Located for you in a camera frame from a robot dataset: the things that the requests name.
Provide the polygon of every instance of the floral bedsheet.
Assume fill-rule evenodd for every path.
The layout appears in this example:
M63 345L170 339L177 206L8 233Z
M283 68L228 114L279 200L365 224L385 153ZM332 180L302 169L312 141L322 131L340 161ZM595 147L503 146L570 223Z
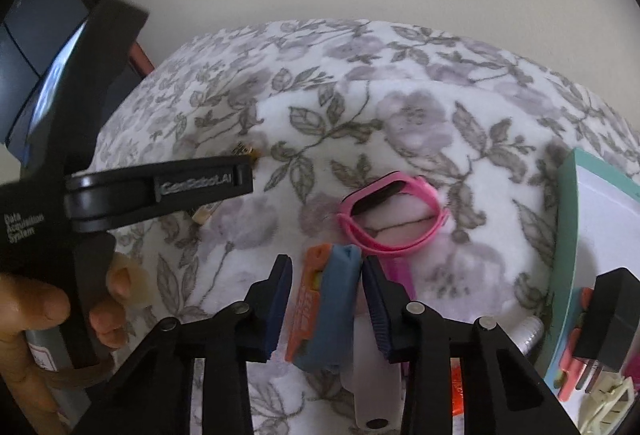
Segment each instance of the floral bedsheet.
M110 118L92 167L222 154L239 140L264 155L252 195L224 202L201 230L177 212L115 232L158 287L130 314L121 358L164 316L197 320L241 299L279 253L294 261L295 293L304 250L344 242L333 217L340 199L393 170L427 177L451 212L412 256L420 300L508 328L545 312L567 152L579 146L640 182L640 136L583 86L473 39L366 20L194 38ZM425 226L419 209L392 204L366 224L372 234ZM248 369L256 431L359 433L353 396L330 373L284 363L284 339L268 364ZM192 433L202 416L196 365Z

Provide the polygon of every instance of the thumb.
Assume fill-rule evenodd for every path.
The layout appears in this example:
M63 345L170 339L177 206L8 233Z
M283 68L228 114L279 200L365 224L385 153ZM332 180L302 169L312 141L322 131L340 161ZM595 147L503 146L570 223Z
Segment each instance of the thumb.
M0 274L0 339L24 330L60 325L69 315L69 299L57 287L12 274Z

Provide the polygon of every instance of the pink watch strap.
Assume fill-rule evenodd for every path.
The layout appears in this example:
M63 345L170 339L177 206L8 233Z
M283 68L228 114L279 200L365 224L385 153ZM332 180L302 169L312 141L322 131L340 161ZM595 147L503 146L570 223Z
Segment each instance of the pink watch strap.
M436 212L436 220L431 228L420 238L403 245L385 245L372 238L366 231L361 228L351 216L353 206L365 196L383 190L389 184L401 180L404 187L399 193L405 193L416 196L427 203L431 209ZM418 249L424 247L436 235L438 230L444 225L449 218L449 210L442 208L438 201L438 193L429 183L422 177L410 177L400 172L390 173L382 179L376 180L365 188L351 193L345 198L338 211L337 220L349 240L361 248L367 255L377 256L402 256L409 255Z

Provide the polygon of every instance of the orange label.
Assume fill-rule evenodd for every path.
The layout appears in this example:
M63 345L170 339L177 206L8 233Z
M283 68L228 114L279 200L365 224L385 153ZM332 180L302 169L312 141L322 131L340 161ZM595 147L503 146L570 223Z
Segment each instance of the orange label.
M451 411L454 417L465 412L465 401L462 396L462 370L460 367L451 368Z
M316 317L320 306L320 289L317 276L331 257L332 245L323 243L307 250L302 271L300 289L293 314L293 326L287 343L285 361L293 361L303 339L311 339L316 328Z

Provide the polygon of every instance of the purple flower print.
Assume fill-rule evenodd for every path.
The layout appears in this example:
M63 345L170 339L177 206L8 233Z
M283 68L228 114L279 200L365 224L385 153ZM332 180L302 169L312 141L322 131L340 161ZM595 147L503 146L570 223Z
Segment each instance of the purple flower print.
M394 147L430 156L453 142L454 129L444 108L429 92L391 92L378 103L376 113Z
M438 235L412 264L418 298L444 317L472 323L499 316L511 298L502 255L484 243L454 243Z
M153 116L151 122L145 120L143 126L149 123L149 126L146 128L149 135L165 133L167 129L174 124L176 113L175 108L165 108L164 110L156 111L156 115Z
M486 60L493 61L500 65L506 65L507 61L500 55L500 49L484 41L476 41L471 38L462 38L463 45L472 52L482 56Z
M535 88L525 88L515 82L499 82L494 91L529 115L551 119L561 116L560 110L551 100Z
M306 36L300 36L297 39L287 41L282 47L280 47L278 59L284 61L300 59L308 52L311 45L321 37L322 34L311 32Z
M298 223L300 230L308 237L315 237L326 229L337 230L335 213L340 199L325 193L310 196L300 208Z
M602 158L614 168L622 171L622 173L626 173L626 159L622 157L622 155L613 153L612 151L605 151L602 154Z
M232 48L233 52L236 54L248 54L254 49L257 49L264 43L264 40L261 38L251 38L245 41L244 43L240 43Z
M164 144L162 142L150 142L140 152L140 164L153 164L168 160L164 155Z
M374 79L410 79L404 70L394 65L356 66L347 72L344 79L348 81L372 81Z
M272 379L287 375L291 364L284 360L286 344L287 340L281 339L278 348L271 354L271 358L266 363L249 363L246 365L249 383L254 386L267 385Z
M257 72L252 72L238 82L229 90L227 102L231 108L242 108L247 105L252 98L260 95L267 88L267 83L271 79L271 71L262 68Z
M570 148L558 137L553 137L545 146L545 154L551 159L553 166L556 168L562 165L569 152Z
M172 147L172 151L174 152L172 160L193 159L199 145L200 143L198 143L196 134L183 135L174 142L174 146Z
M328 47L324 51L324 55L328 58L336 58L339 60L347 60L354 56L363 56L365 54L375 54L380 52L385 44L374 36L360 36L353 38L346 43L334 47Z
M622 117L616 110L611 108L608 104L602 105L602 111L609 121L611 128L620 135L620 137L627 137L630 130L630 126L626 119Z
M214 289L227 256L238 249L254 249L271 241L278 228L278 213L265 195L225 200L200 228L196 255L207 260L212 251L225 246L209 290L200 299L201 306Z
M469 79L475 65L466 63L453 63L452 65L444 65L443 63L433 63L426 67L427 74L433 81L448 82L459 86L471 86L474 82Z

